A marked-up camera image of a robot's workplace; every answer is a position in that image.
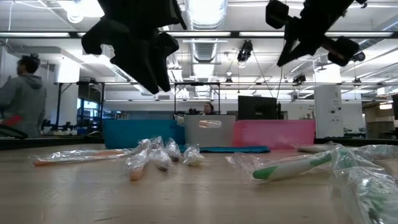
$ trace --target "white bin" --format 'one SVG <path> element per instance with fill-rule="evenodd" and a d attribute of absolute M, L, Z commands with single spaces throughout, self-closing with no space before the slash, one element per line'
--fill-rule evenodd
<path fill-rule="evenodd" d="M 184 116 L 185 142 L 200 147 L 231 147 L 235 115 Z"/>

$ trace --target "gray hoodie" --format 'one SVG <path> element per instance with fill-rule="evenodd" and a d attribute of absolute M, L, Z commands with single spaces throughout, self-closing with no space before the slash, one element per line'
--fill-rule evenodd
<path fill-rule="evenodd" d="M 46 96 L 47 91 L 38 76 L 27 74 L 10 79 L 0 88 L 3 119 L 20 116 L 22 119 L 13 128 L 26 133 L 29 138 L 40 137 Z"/>

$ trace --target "woman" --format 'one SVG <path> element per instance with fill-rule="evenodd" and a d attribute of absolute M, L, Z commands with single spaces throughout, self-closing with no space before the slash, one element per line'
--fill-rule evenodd
<path fill-rule="evenodd" d="M 203 115 L 213 115 L 214 114 L 214 106 L 207 102 L 203 108 Z"/>

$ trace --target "desk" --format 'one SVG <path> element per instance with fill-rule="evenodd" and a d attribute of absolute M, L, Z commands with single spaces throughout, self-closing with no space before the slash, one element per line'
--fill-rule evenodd
<path fill-rule="evenodd" d="M 32 167 L 27 160 L 31 154 L 103 148 L 89 144 L 1 151 L 1 223 L 351 223 L 335 210 L 342 210 L 342 204 L 330 202 L 329 174 L 250 184 L 225 160 L 228 154 L 204 154 L 210 166 L 177 164 L 168 173 L 150 164 L 137 182 L 123 176 L 124 159 L 48 167 Z"/>

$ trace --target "plastic storage bin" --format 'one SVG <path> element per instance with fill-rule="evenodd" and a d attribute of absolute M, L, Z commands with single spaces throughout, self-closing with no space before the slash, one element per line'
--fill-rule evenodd
<path fill-rule="evenodd" d="M 314 137 L 315 120 L 241 120 L 235 122 L 233 144 L 293 149 L 292 144 L 313 144 Z"/>
<path fill-rule="evenodd" d="M 235 120 L 231 115 L 185 116 L 185 141 L 200 147 L 231 147 Z"/>
<path fill-rule="evenodd" d="M 107 149 L 134 148 L 138 141 L 156 136 L 185 144 L 184 127 L 173 120 L 104 120 L 103 134 Z"/>

